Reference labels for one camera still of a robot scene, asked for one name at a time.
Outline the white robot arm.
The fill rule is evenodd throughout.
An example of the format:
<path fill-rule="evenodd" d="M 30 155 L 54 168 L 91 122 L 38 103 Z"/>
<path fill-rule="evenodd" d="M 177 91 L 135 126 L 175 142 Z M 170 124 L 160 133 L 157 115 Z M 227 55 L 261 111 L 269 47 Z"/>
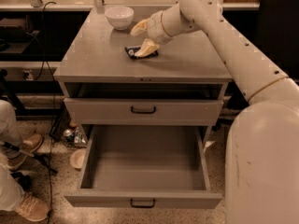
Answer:
<path fill-rule="evenodd" d="M 222 16 L 218 0 L 179 0 L 140 21 L 145 57 L 201 30 L 249 105 L 231 125 L 225 158 L 225 224 L 299 224 L 299 86 Z"/>

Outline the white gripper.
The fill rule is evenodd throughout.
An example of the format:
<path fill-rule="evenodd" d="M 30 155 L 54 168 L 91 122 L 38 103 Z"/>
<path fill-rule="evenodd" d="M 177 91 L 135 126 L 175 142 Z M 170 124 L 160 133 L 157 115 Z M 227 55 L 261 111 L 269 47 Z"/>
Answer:
<path fill-rule="evenodd" d="M 166 11 L 158 11 L 152 14 L 148 20 L 138 22 L 131 30 L 132 36 L 138 36 L 147 31 L 146 38 L 140 50 L 135 53 L 138 58 L 146 57 L 156 51 L 160 45 L 169 42 L 172 39 L 172 15 Z"/>

